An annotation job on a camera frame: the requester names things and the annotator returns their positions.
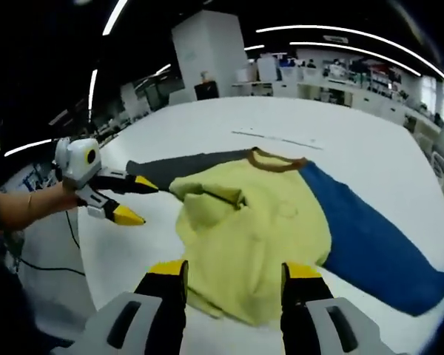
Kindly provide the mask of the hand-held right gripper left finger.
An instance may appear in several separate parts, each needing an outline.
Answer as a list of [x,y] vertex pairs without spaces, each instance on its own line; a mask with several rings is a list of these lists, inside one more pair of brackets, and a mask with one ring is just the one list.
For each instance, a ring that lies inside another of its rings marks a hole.
[[186,327],[189,263],[155,264],[133,292],[92,316],[74,354],[179,354]]

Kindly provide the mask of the person's left hand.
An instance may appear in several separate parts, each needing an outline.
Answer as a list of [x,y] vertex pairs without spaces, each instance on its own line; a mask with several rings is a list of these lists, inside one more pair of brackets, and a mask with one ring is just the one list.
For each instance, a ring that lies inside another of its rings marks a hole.
[[28,211],[33,220],[40,220],[51,214],[74,209],[78,204],[75,192],[59,182],[33,192],[30,195]]

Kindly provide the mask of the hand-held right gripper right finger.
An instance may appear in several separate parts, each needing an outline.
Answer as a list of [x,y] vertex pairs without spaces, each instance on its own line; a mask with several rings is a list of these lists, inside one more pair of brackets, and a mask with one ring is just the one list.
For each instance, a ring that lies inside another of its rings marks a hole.
[[280,329],[286,354],[394,353],[373,320],[297,263],[282,264]]

